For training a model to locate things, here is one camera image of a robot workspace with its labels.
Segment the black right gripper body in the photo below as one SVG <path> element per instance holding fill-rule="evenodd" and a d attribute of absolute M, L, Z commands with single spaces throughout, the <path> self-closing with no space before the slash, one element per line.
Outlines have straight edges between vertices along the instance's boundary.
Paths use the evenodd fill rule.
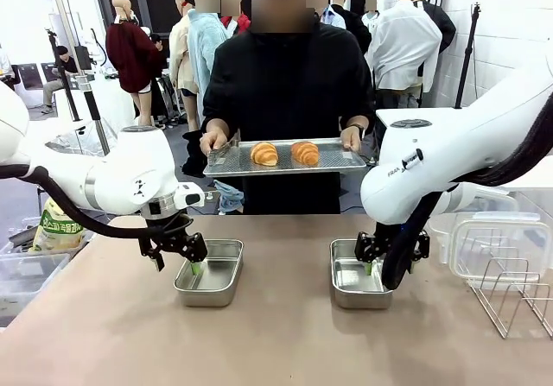
<path fill-rule="evenodd" d="M 376 223 L 373 243 L 375 252 L 382 256 L 391 250 L 395 255 L 400 255 L 404 251 L 401 237 L 403 229 L 403 225 Z"/>

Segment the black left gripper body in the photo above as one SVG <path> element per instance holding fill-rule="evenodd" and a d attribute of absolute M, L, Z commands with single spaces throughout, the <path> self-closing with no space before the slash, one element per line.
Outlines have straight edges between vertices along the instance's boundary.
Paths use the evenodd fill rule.
<path fill-rule="evenodd" d="M 169 253 L 184 253 L 188 247 L 187 228 L 194 222 L 185 212 L 178 212 L 171 217 L 162 219 L 147 219 L 149 229 L 156 228 L 153 236 L 140 239 L 140 251 L 153 253 L 164 251 Z"/>

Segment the person's left hand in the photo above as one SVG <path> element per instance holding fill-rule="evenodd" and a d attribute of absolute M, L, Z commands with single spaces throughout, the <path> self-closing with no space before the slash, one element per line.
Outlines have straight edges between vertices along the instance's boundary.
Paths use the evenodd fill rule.
<path fill-rule="evenodd" d="M 364 127 L 353 124 L 343 129 L 340 133 L 342 147 L 348 151 L 358 152 L 364 135 Z"/>

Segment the person's right hand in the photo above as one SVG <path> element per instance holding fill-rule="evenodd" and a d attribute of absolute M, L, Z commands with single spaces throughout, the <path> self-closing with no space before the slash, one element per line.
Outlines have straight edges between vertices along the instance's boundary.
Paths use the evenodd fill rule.
<path fill-rule="evenodd" d="M 220 150 L 228 143 L 228 137 L 223 130 L 211 130 L 202 135 L 200 139 L 200 149 L 205 156 L 209 156 L 213 151 Z"/>

